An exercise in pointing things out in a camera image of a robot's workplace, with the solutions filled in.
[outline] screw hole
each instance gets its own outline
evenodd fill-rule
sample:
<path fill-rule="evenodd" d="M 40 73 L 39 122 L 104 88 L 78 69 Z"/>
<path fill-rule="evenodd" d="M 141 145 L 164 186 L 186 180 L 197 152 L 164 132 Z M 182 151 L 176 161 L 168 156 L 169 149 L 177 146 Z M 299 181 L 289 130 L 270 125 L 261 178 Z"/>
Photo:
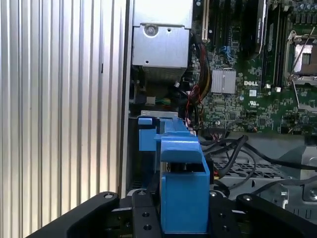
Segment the screw hole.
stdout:
<path fill-rule="evenodd" d="M 223 226 L 222 229 L 223 229 L 224 231 L 226 231 L 226 232 L 229 231 L 229 227 L 228 227 L 228 226 Z"/>
<path fill-rule="evenodd" d="M 149 231 L 150 229 L 152 229 L 152 226 L 151 225 L 145 225 L 145 226 L 143 226 L 143 229 L 146 230 L 146 231 Z"/>

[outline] blue plastic bracket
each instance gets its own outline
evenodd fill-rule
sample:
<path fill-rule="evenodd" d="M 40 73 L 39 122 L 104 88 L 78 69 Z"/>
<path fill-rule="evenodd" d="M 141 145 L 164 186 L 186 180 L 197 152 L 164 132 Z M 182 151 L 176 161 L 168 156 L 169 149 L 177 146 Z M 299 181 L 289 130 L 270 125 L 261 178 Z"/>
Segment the blue plastic bracket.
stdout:
<path fill-rule="evenodd" d="M 208 227 L 210 172 L 197 137 L 180 119 L 161 121 L 160 161 L 202 164 L 201 172 L 162 173 L 161 225 L 165 233 L 205 233 Z"/>

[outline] mesh grille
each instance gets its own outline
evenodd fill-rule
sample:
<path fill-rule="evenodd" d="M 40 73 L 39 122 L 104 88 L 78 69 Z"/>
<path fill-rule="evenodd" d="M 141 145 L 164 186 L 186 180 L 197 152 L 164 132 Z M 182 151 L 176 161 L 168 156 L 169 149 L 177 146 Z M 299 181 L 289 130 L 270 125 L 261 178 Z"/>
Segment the mesh grille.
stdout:
<path fill-rule="evenodd" d="M 223 168 L 226 163 L 214 162 L 217 168 Z M 258 164 L 257 169 L 252 175 L 253 178 L 278 179 L 284 178 L 284 175 L 279 170 L 278 165 Z M 253 165 L 248 163 L 236 163 L 226 176 L 246 177 L 253 169 Z"/>

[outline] metal ventilation grille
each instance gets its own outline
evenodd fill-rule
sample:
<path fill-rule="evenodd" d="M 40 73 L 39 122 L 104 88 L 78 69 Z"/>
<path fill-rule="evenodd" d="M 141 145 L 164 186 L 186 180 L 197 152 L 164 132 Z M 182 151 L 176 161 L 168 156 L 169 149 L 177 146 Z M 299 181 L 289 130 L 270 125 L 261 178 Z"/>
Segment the metal ventilation grille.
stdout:
<path fill-rule="evenodd" d="M 125 8 L 1 0 L 0 238 L 117 191 Z"/>
<path fill-rule="evenodd" d="M 223 168 L 226 163 L 214 162 L 214 165 L 217 168 Z M 284 175 L 280 172 L 279 168 L 280 166 L 278 165 L 258 164 L 257 169 L 252 177 L 265 179 L 283 179 Z M 243 175 L 248 175 L 252 171 L 252 169 L 253 165 L 247 163 L 236 163 L 226 176 L 241 177 Z"/>
<path fill-rule="evenodd" d="M 185 68 L 156 68 L 143 67 L 145 79 L 155 82 L 178 81 L 186 71 Z"/>

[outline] silver chip heatsink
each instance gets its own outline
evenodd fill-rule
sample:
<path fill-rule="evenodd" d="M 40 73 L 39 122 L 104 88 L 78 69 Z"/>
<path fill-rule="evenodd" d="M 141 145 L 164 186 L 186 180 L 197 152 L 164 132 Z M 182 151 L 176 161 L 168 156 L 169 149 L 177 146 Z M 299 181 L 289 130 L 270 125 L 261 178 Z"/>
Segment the silver chip heatsink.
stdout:
<path fill-rule="evenodd" d="M 212 71 L 211 92 L 234 94 L 236 87 L 236 71 L 232 69 L 214 69 Z"/>

